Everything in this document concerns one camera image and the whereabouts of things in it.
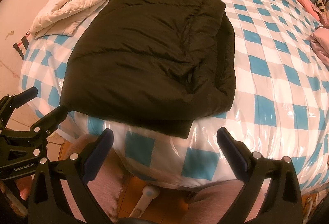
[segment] pink fabric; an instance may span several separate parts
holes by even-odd
[[[84,135],[80,137],[68,149],[65,158],[72,153],[80,153],[87,143],[95,141],[96,138],[97,137],[92,135]],[[128,176],[129,173],[122,166],[119,157],[114,150],[111,150],[96,179],[88,183],[88,187],[95,199],[114,223],[118,221],[118,199],[122,191],[122,185]],[[77,219],[84,221],[83,216],[73,199],[67,182],[62,181],[62,186],[74,216]],[[217,223],[233,203],[242,186],[243,183],[241,181],[232,180],[202,189],[190,201],[188,212],[185,214],[180,224]],[[263,199],[264,194],[259,194],[247,220],[256,217]]]
[[[297,0],[305,10],[310,13],[317,21],[320,21],[319,15],[315,10],[315,5],[310,0]]]
[[[310,45],[318,58],[329,68],[329,27],[320,26],[310,35]]]

